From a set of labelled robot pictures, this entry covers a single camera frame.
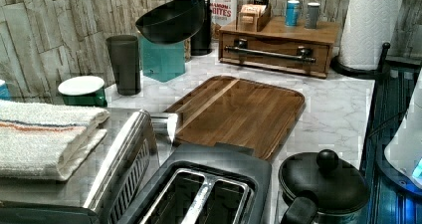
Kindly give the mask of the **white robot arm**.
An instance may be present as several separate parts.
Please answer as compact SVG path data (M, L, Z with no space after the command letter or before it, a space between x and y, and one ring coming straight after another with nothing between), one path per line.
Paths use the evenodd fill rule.
M418 76L409 108L392 140L384 149L386 160L409 178L418 188L422 185L422 80Z

